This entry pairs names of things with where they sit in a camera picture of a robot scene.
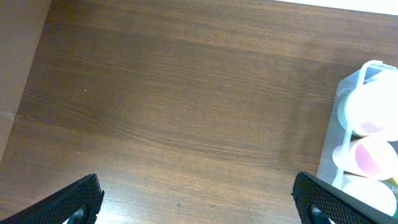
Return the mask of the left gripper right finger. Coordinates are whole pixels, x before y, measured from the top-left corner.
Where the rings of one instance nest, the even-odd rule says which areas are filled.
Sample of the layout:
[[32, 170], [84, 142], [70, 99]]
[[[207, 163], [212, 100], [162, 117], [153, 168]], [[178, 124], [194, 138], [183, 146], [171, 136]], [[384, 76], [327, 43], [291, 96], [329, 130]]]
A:
[[304, 224], [397, 224], [397, 220], [308, 172], [296, 175], [292, 189], [295, 206]]

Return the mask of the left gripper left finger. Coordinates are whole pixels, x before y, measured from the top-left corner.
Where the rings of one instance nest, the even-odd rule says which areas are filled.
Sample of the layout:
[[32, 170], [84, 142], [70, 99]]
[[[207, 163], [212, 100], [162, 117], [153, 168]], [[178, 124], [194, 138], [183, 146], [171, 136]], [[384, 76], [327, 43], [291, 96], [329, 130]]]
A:
[[1, 223], [89, 223], [94, 224], [104, 191], [96, 174], [88, 174]]

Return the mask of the white plastic cup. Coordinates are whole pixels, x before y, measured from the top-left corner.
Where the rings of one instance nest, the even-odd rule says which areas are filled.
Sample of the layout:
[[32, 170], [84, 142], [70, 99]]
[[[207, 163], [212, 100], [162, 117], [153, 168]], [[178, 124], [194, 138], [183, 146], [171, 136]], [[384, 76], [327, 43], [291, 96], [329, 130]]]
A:
[[340, 178], [335, 177], [332, 186], [389, 216], [393, 216], [397, 210], [393, 191], [378, 180], [343, 174]]

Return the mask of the pink plastic cup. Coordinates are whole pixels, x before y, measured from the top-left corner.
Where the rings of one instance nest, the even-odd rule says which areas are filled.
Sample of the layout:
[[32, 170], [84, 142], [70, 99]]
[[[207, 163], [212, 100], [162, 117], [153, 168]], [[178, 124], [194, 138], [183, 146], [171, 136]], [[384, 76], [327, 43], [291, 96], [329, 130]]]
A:
[[333, 150], [337, 168], [376, 180], [387, 180], [397, 175], [397, 153], [387, 142], [376, 137], [365, 137]]

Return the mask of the pink plastic bowl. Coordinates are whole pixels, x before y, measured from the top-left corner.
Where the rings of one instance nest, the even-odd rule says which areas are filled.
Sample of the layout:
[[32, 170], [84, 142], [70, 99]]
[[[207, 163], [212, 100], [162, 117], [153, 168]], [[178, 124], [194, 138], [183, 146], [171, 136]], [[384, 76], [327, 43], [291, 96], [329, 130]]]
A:
[[350, 128], [358, 137], [397, 141], [397, 72], [383, 70], [349, 95]]

